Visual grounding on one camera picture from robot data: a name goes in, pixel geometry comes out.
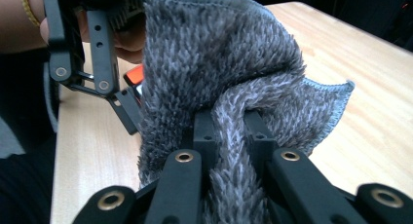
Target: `orange object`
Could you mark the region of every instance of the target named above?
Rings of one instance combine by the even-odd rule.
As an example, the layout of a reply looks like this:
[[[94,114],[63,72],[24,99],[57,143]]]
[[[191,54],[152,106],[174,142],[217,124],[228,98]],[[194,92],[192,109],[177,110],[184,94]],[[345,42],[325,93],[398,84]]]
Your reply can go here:
[[[142,83],[143,76],[143,64],[139,64],[134,69],[128,71],[124,76],[125,81],[130,86],[136,86]]]

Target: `person's arm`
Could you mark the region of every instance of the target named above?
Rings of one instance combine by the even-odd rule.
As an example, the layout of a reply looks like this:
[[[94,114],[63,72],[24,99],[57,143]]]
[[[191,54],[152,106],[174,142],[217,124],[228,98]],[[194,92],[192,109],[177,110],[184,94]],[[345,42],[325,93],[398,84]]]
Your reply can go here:
[[[43,0],[28,0],[34,16],[45,18]],[[29,19],[21,0],[0,0],[0,54],[18,53],[46,46],[40,29]]]

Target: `gray towel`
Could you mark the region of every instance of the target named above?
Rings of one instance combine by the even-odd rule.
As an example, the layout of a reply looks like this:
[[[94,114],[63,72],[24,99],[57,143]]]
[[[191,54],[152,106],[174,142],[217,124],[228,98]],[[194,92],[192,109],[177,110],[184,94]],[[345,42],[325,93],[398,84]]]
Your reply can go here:
[[[310,154],[338,123],[354,84],[305,78],[293,37],[252,0],[144,0],[144,8],[141,186],[159,177],[194,113],[211,107],[220,158],[210,172],[205,222],[263,223],[245,110],[259,110],[279,146]]]

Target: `gold bracelet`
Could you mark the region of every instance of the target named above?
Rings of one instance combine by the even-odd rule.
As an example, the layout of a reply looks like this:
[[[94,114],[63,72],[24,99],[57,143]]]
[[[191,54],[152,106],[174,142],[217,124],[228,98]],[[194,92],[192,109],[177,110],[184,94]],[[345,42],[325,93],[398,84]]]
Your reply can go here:
[[[21,0],[21,4],[23,5],[24,11],[26,12],[28,19],[35,25],[36,27],[40,26],[39,20],[34,16],[33,12],[31,11],[30,4],[28,0]]]

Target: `wood grain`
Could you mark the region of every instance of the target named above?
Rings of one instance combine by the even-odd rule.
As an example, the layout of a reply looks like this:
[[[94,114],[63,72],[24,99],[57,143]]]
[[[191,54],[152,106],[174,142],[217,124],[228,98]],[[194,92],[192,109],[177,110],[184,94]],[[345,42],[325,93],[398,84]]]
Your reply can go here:
[[[342,120],[310,159],[351,193],[378,182],[413,197],[413,55],[301,3],[268,8],[297,40],[309,78],[356,83]],[[121,74],[132,67],[120,61]],[[67,89],[61,100],[52,209],[59,224],[101,188],[136,190],[140,145],[105,100]]]

